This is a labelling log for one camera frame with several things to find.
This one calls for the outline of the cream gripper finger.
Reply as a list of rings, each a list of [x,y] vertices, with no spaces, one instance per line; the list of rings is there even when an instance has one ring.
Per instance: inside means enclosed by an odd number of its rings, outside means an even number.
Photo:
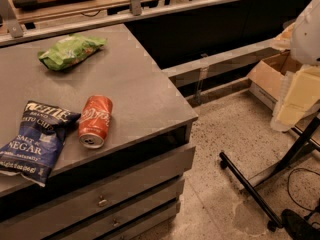
[[[280,132],[294,127],[320,100],[320,67],[303,65],[287,72],[281,83],[280,97],[273,110],[270,126]]]

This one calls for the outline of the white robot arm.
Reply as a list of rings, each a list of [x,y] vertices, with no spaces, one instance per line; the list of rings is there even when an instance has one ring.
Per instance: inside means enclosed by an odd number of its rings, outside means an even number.
[[[290,38],[291,58],[302,64],[282,80],[270,122],[286,132],[320,100],[320,0],[312,0],[296,19]]]

